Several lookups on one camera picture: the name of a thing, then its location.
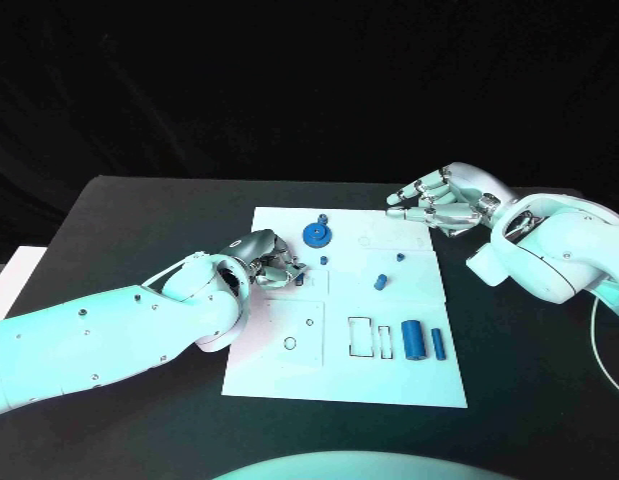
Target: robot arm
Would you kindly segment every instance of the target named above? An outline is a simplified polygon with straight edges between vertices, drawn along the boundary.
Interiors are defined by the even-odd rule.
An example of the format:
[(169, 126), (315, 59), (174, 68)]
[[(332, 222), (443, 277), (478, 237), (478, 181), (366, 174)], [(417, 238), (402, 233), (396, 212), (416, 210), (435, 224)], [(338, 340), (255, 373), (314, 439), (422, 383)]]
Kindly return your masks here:
[(123, 380), (193, 343), (223, 349), (246, 326), (250, 283), (280, 288), (305, 270), (262, 230), (220, 254), (191, 255), (142, 285), (0, 321), (0, 413)]
[(567, 195), (520, 198), (464, 163), (422, 177), (387, 202), (417, 195), (419, 207), (393, 207), (387, 216), (420, 221), (449, 237), (487, 225), (490, 243), (466, 264), (491, 286), (511, 277), (553, 303), (588, 290), (619, 315), (619, 215), (612, 210)]

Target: black backdrop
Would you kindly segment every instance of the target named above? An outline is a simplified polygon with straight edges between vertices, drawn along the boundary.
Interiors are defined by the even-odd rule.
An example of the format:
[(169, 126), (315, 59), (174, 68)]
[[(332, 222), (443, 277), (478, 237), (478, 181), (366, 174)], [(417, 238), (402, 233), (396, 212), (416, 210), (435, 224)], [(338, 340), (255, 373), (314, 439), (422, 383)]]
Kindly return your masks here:
[(619, 210), (619, 1), (0, 2), (0, 243), (100, 174), (406, 183)]

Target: paper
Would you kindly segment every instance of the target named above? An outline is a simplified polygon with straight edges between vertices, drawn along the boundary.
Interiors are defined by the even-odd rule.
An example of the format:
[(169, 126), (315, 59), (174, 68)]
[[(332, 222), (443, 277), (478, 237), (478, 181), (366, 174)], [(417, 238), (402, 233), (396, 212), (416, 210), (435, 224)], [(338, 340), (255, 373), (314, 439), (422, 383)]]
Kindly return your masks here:
[[(321, 213), (334, 237), (314, 249), (302, 231)], [(230, 347), (223, 394), (466, 408), (425, 225), (389, 219), (383, 211), (259, 207), (252, 229), (265, 228), (288, 242), (309, 271), (299, 287), (263, 291), (255, 285), (247, 328)], [(402, 262), (399, 253), (406, 256)], [(328, 257), (327, 265), (321, 256)], [(389, 282), (377, 291), (381, 273)], [(358, 320), (354, 330), (350, 319), (358, 317), (368, 320)], [(406, 359), (404, 320), (422, 321), (426, 360)], [(433, 328), (442, 330), (445, 361), (433, 355)], [(370, 334), (374, 355), (363, 356)], [(353, 340), (360, 342), (360, 356), (351, 355)]]
[(47, 247), (18, 247), (0, 273), (0, 320), (9, 313)]

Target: cable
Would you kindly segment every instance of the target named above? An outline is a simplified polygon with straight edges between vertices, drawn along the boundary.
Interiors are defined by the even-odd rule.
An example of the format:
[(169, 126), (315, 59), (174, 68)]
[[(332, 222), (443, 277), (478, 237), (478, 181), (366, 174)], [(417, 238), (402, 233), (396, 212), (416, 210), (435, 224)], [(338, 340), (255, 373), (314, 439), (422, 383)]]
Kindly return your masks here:
[(598, 312), (598, 303), (601, 299), (595, 299), (595, 304), (593, 304), (593, 314), (590, 316), (590, 342), (593, 344), (593, 353), (595, 353), (595, 359), (598, 360), (598, 364), (601, 365), (602, 372), (605, 373), (605, 376), (609, 378), (609, 381), (612, 382), (612, 385), (616, 387), (619, 390), (619, 384), (615, 382), (615, 379), (612, 378), (612, 375), (608, 372), (608, 369), (605, 368), (605, 365), (602, 364), (602, 359), (601, 359), (601, 354), (598, 353), (598, 345), (595, 344), (595, 313)]

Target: tabletop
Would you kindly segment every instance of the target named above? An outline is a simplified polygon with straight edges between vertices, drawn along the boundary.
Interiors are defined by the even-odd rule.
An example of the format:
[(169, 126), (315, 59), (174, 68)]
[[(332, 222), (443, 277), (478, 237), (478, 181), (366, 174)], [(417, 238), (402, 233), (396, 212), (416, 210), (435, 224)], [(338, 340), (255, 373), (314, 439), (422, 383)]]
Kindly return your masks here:
[[(9, 316), (139, 284), (250, 230), (255, 207), (383, 209), (399, 185), (99, 177)], [(298, 453), (371, 450), (521, 479), (619, 478), (619, 393), (590, 349), (592, 297), (563, 305), (465, 266), (490, 231), (432, 232), (469, 408), (224, 397), (229, 350), (0, 415), (0, 478), (211, 478)], [(598, 344), (619, 381), (619, 318)]]

